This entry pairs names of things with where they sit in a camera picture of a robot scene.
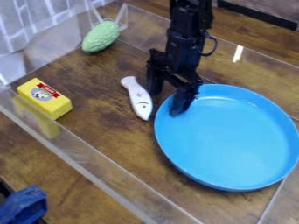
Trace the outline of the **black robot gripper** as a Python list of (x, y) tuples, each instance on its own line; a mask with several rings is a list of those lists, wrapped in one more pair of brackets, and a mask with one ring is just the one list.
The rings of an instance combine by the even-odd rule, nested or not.
[(202, 56), (215, 52), (203, 52), (206, 39), (214, 39), (207, 32), (214, 20), (211, 0), (171, 0), (170, 16), (166, 48), (163, 52), (150, 50), (146, 76), (150, 95), (162, 93), (167, 75), (179, 75), (190, 81), (175, 85), (170, 114), (178, 116), (189, 110), (199, 93), (202, 78), (197, 68)]

